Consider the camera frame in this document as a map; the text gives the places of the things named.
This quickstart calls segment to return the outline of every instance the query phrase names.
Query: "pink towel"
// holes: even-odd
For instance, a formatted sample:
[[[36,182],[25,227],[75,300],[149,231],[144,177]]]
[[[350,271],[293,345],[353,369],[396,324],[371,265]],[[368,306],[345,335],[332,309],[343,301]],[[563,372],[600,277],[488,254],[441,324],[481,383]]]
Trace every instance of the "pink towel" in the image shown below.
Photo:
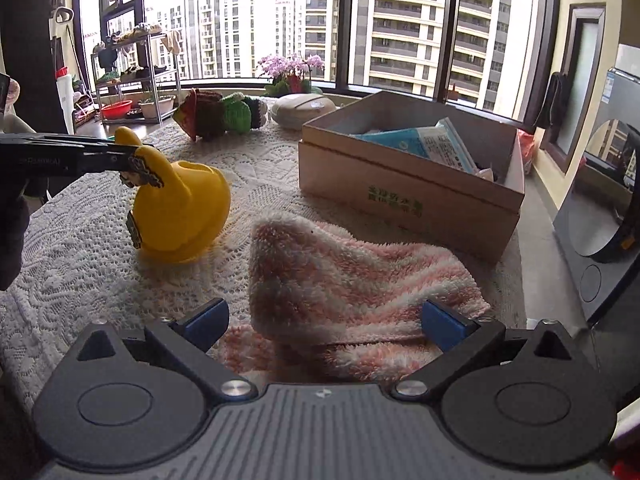
[[[390,383],[440,354],[420,328],[429,299],[468,317],[490,308],[449,250],[372,244],[334,225],[273,216],[252,231],[252,327],[229,329],[218,358],[259,383]]]

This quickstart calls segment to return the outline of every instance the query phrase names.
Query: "green knitted toy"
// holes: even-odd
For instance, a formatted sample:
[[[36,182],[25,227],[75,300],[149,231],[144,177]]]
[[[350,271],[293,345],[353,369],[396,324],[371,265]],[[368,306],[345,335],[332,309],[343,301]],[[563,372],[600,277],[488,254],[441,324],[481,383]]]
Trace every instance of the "green knitted toy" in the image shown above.
[[[174,120],[196,140],[210,140],[225,132],[247,133],[264,126],[267,105],[261,99],[235,92],[227,97],[209,89],[193,89],[175,111]]]

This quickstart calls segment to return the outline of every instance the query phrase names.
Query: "potted plant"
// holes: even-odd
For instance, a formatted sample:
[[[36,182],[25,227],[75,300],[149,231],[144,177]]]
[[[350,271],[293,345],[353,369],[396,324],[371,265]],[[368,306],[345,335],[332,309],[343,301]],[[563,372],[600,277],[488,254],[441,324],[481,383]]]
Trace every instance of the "potted plant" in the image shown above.
[[[273,78],[264,87],[267,97],[282,97],[288,94],[321,94],[322,90],[311,85],[311,67],[324,68],[320,56],[302,59],[300,54],[284,56],[265,56],[258,61],[264,75]]]
[[[145,119],[157,119],[156,116],[156,102],[154,101],[153,95],[150,95],[146,99],[142,99],[138,101],[140,105],[140,110],[142,111],[142,115]],[[163,116],[165,113],[168,113],[174,107],[174,96],[158,96],[158,107],[160,108],[160,115]]]

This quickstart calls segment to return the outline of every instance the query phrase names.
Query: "yellow toy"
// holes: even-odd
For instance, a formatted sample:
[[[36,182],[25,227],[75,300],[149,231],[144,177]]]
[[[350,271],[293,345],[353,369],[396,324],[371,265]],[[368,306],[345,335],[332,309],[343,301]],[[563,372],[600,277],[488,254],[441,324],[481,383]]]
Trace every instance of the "yellow toy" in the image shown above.
[[[167,263],[186,262],[203,253],[229,214],[231,194],[222,173],[186,160],[170,164],[125,126],[116,130],[115,142],[139,146],[138,173],[121,173],[125,184],[140,186],[127,218],[133,245]]]

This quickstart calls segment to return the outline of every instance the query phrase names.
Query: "red basin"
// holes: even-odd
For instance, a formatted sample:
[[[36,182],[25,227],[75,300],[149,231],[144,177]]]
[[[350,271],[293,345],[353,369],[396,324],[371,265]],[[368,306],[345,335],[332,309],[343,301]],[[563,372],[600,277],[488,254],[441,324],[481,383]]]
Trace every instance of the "red basin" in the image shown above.
[[[120,101],[114,103],[113,105],[106,105],[102,107],[102,116],[105,119],[121,119],[127,112],[131,110],[131,105],[133,101]]]

